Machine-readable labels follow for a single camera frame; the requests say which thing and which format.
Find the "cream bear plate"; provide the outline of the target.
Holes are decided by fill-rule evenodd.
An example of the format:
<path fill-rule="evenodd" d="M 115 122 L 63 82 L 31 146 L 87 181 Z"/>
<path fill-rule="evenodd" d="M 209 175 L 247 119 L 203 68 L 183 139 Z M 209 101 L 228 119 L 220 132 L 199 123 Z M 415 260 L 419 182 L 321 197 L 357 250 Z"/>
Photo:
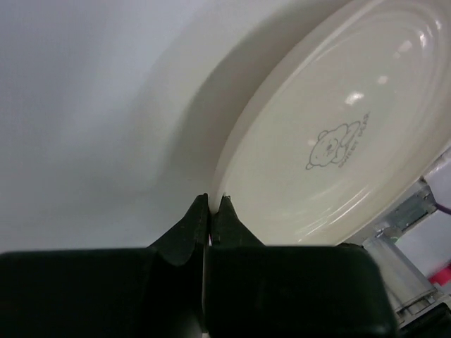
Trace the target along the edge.
<path fill-rule="evenodd" d="M 450 2 L 351 1 L 261 83 L 221 152 L 229 197 L 270 245 L 339 244 L 450 142 Z"/>

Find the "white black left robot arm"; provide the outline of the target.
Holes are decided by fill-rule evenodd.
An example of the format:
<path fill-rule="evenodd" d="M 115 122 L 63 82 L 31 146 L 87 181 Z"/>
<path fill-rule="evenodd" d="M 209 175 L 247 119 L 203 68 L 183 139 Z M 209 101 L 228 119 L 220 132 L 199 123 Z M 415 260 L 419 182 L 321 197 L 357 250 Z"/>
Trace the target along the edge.
<path fill-rule="evenodd" d="M 150 246 L 1 255 L 2 337 L 449 337 L 450 264 L 400 240 L 449 217 L 424 179 L 337 246 L 269 246 L 197 196 Z"/>

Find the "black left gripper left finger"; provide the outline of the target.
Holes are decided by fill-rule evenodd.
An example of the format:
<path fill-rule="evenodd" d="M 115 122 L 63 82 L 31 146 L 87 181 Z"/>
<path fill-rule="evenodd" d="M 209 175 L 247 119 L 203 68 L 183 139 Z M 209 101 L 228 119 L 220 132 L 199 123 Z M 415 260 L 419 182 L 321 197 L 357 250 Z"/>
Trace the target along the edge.
<path fill-rule="evenodd" d="M 210 213 L 197 196 L 142 248 L 1 255 L 2 337 L 200 337 Z"/>

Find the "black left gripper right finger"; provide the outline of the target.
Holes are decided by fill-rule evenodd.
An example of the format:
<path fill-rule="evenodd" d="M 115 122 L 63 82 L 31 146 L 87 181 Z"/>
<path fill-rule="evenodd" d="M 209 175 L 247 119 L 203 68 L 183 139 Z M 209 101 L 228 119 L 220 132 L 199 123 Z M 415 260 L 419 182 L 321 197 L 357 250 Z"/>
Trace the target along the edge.
<path fill-rule="evenodd" d="M 380 270 L 354 244 L 267 246 L 229 197 L 211 225 L 204 267 L 211 337 L 395 337 Z"/>

